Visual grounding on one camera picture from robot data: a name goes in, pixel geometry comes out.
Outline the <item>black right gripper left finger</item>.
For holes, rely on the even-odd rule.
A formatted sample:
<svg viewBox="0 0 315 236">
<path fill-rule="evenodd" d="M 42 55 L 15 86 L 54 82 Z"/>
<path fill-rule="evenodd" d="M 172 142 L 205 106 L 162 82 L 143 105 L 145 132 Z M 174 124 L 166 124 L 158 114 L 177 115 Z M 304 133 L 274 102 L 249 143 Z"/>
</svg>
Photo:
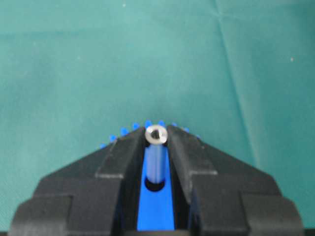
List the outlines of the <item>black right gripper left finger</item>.
<svg viewBox="0 0 315 236">
<path fill-rule="evenodd" d="M 12 236 L 113 236 L 137 227 L 145 129 L 45 177 L 13 217 Z"/>
</svg>

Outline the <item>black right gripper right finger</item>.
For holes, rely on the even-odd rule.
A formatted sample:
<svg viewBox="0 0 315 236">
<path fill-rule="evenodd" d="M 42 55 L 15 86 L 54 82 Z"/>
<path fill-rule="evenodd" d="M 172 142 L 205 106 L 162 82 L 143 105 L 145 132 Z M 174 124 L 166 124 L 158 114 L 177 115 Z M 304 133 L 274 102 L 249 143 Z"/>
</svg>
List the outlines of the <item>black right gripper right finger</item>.
<svg viewBox="0 0 315 236">
<path fill-rule="evenodd" d="M 273 177 L 170 125 L 176 229 L 196 236 L 302 236 L 293 201 Z"/>
</svg>

